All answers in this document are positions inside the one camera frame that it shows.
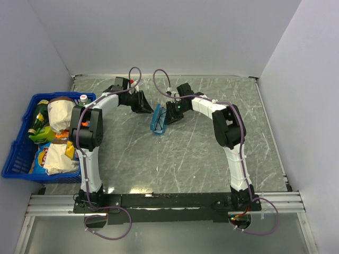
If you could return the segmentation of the dark green glass bottle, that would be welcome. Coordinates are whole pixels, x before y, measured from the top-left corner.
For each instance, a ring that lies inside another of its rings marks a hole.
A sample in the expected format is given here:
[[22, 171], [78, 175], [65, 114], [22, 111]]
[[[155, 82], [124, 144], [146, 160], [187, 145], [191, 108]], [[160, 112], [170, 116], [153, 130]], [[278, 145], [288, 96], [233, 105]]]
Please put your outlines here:
[[29, 135], [36, 135], [48, 123], [48, 104], [49, 101], [42, 99], [35, 107], [32, 115], [30, 127], [28, 129]]

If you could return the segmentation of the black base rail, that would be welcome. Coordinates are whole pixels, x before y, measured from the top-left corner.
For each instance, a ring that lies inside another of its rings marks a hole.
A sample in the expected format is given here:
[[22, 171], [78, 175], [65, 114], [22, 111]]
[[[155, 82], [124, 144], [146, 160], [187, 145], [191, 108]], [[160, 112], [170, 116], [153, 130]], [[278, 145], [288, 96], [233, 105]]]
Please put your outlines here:
[[260, 201], [249, 194], [218, 193], [151, 193], [104, 194], [100, 204], [89, 205], [83, 197], [75, 199], [73, 212], [84, 216], [103, 216], [108, 225], [150, 222], [212, 221], [227, 223], [237, 213], [261, 211]]

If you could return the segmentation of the blue plastic basket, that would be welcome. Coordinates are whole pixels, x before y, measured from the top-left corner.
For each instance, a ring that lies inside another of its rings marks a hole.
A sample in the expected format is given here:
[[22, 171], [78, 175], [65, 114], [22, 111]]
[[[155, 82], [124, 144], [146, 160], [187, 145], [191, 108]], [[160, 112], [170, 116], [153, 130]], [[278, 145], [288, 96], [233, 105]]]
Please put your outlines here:
[[42, 99], [54, 99], [60, 96], [71, 98], [76, 104], [80, 101], [82, 93], [79, 92], [54, 92], [40, 93], [32, 96], [25, 114], [22, 117], [22, 125], [15, 141], [13, 141], [10, 153], [2, 169], [2, 177], [24, 179], [41, 184], [73, 184], [81, 182], [81, 170], [74, 173], [62, 173], [48, 176], [47, 174], [30, 174], [34, 157], [38, 146], [28, 137], [28, 129], [33, 112], [38, 102]]

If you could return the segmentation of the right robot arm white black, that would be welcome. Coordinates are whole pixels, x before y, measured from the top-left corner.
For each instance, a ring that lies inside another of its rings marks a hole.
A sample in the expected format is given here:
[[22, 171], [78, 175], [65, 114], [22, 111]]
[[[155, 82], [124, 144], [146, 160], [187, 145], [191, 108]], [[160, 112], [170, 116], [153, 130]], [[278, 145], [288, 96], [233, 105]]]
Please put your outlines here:
[[253, 185], [249, 177], [244, 155], [246, 128], [238, 107], [221, 103], [205, 94], [195, 93], [188, 83], [177, 87], [177, 92], [167, 89], [165, 123], [167, 125], [183, 118], [189, 110], [201, 113], [212, 120], [217, 143], [223, 148], [230, 170], [231, 204], [238, 211], [246, 209], [253, 201]]

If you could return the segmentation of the black thin sunglasses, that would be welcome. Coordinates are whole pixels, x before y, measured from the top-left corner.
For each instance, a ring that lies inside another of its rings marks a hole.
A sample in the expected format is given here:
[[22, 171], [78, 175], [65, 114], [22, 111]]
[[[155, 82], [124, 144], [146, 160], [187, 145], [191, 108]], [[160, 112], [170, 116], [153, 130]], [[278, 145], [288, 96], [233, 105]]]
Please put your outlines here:
[[166, 109], [161, 107], [158, 112], [157, 119], [154, 124], [155, 133], [163, 133], [165, 129]]

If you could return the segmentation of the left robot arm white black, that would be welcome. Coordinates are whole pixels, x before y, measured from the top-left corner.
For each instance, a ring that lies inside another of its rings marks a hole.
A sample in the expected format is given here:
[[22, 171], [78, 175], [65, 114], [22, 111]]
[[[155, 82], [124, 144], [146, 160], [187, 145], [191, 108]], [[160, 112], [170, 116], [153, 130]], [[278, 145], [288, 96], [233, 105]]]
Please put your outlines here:
[[81, 187], [79, 203], [85, 203], [91, 212], [103, 210], [103, 184], [99, 173], [99, 148], [103, 141], [103, 117], [118, 106], [129, 106], [134, 113], [151, 114], [152, 107], [144, 92], [138, 88], [141, 79], [117, 77], [100, 97], [85, 106], [72, 109], [69, 140], [79, 157]]

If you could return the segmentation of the green bottle white cap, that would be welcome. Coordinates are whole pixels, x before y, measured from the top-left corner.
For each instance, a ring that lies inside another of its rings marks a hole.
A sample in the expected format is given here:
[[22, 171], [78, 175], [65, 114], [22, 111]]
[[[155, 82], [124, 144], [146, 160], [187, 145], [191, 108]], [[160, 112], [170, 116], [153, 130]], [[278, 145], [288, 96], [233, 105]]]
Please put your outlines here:
[[80, 106], [85, 106], [85, 105], [89, 104], [90, 102], [91, 102], [91, 100], [88, 98], [88, 96], [85, 95], [85, 94], [82, 94], [80, 96], [80, 98], [79, 98], [79, 103], [78, 104]]

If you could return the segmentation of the blue yellow chips bag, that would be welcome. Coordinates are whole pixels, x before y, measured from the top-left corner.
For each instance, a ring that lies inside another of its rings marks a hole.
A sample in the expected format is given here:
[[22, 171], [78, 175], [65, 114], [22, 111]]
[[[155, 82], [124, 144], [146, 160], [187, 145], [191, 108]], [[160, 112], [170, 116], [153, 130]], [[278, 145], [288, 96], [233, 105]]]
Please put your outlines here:
[[29, 171], [30, 174], [47, 174], [47, 170], [44, 168], [44, 165], [50, 145], [50, 142], [38, 145], [38, 150], [34, 155], [34, 160]]

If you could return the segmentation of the brown white paper bag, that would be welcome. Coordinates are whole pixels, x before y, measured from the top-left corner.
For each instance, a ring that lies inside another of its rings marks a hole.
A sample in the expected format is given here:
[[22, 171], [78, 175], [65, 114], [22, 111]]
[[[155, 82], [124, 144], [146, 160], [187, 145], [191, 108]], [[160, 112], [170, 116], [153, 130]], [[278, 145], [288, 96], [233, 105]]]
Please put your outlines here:
[[66, 96], [54, 98], [48, 103], [48, 118], [51, 129], [56, 133], [69, 130], [72, 110], [76, 104]]

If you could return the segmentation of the blue translucent glasses case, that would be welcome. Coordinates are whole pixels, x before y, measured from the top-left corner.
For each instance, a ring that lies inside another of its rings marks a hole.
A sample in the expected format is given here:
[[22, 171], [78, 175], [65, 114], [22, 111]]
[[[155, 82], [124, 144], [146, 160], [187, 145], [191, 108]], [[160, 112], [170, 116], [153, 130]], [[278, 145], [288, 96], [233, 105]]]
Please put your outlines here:
[[155, 135], [162, 135], [165, 133], [166, 124], [166, 108], [162, 107], [161, 104], [156, 106], [156, 109], [153, 113], [153, 117], [150, 124], [150, 130]]

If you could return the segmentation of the lime green snack pack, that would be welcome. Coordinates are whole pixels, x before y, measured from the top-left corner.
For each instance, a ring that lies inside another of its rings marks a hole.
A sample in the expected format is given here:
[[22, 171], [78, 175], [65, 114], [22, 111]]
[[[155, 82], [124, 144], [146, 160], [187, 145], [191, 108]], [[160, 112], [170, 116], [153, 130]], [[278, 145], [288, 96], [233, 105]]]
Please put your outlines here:
[[56, 132], [54, 132], [49, 125], [42, 128], [39, 133], [36, 135], [29, 135], [29, 139], [32, 140], [35, 144], [45, 144], [51, 142], [56, 137]]

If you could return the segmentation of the orange snack pack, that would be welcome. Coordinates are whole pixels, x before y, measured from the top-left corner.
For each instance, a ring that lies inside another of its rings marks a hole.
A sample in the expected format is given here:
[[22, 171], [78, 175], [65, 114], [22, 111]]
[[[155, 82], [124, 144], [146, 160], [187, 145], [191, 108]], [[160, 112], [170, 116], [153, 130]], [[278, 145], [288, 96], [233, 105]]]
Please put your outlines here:
[[[82, 122], [82, 126], [89, 126], [89, 121]], [[64, 130], [61, 133], [57, 133], [56, 139], [69, 138], [69, 130]]]

